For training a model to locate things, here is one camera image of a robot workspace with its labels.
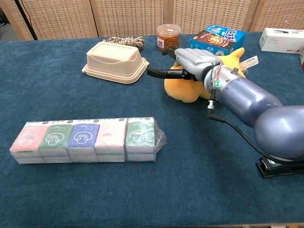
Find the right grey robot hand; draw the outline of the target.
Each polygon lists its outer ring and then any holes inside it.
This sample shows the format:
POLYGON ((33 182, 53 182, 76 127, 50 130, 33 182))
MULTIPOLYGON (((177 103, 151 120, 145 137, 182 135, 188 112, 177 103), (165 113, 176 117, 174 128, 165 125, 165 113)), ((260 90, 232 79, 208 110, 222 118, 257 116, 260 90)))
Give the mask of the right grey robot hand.
POLYGON ((222 60, 211 52, 197 48, 180 48, 171 46, 163 50, 163 55, 169 55, 182 66, 182 69, 147 69, 147 74, 155 78, 185 79, 204 81, 205 76, 214 67, 220 65, 222 60))

